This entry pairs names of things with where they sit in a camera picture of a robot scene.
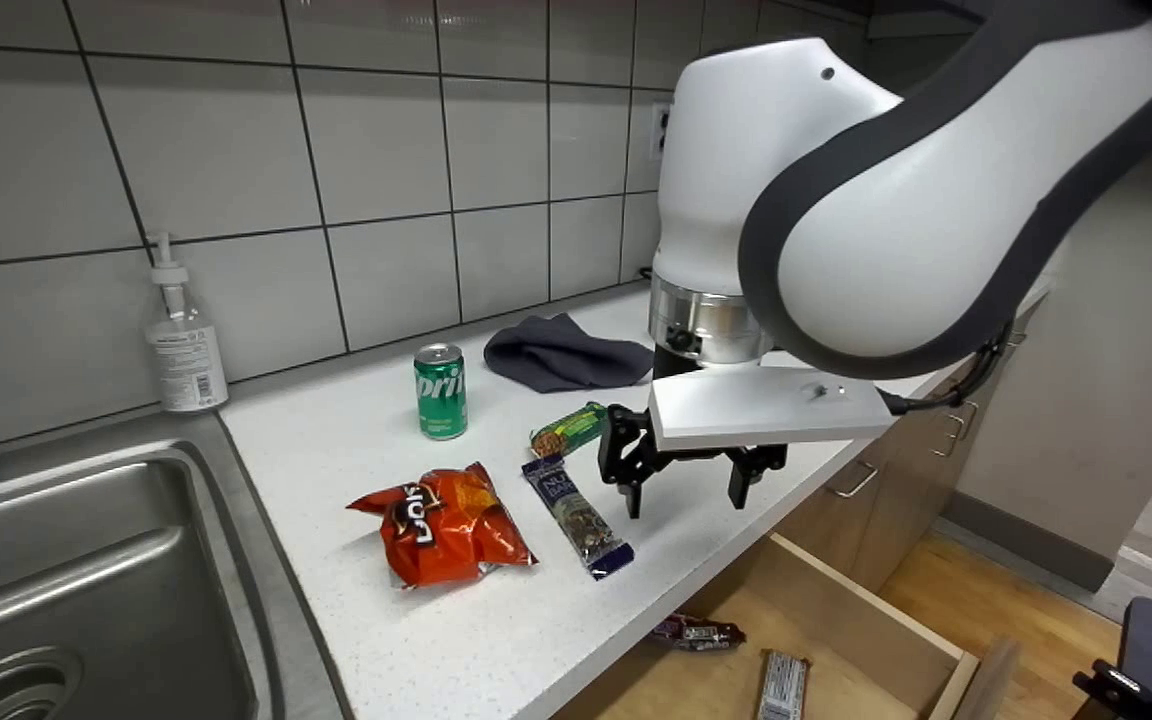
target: white countertop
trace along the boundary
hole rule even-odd
[[[591,337],[648,345],[648,291],[591,300],[573,316]],[[621,491],[596,475],[596,446],[580,446],[570,475],[636,546],[614,581],[591,581],[519,478],[527,431],[585,400],[646,409],[648,389],[535,394],[484,369],[484,341],[487,331],[458,341],[468,365],[468,431],[449,445],[416,426],[410,353],[250,389],[226,409],[356,717],[556,713],[866,446],[791,445],[745,510],[728,504],[724,460],[672,462],[646,484],[642,521],[628,521]],[[938,378],[941,370],[886,389],[921,394]],[[542,564],[502,567],[473,588],[400,592],[382,551],[382,521],[345,504],[473,460],[492,473]]]

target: pump bottle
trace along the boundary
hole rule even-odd
[[[165,296],[165,316],[150,322],[150,349],[162,378],[165,411],[210,411],[227,400],[215,329],[190,305],[190,273],[171,257],[171,237],[162,237],[151,284]]]

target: sink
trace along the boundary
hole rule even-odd
[[[0,446],[0,720],[340,720],[219,421]]]

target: soda can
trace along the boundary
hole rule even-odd
[[[465,354],[458,345],[425,345],[414,360],[416,369],[416,417],[419,431],[433,439],[452,439],[465,431]]]

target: drawer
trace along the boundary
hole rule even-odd
[[[975,654],[888,606],[786,536],[762,538],[693,596],[690,610],[737,618],[749,630],[745,648],[690,654],[646,639],[560,717],[745,720],[762,687],[762,648],[811,660],[810,720],[947,720],[975,671]]]

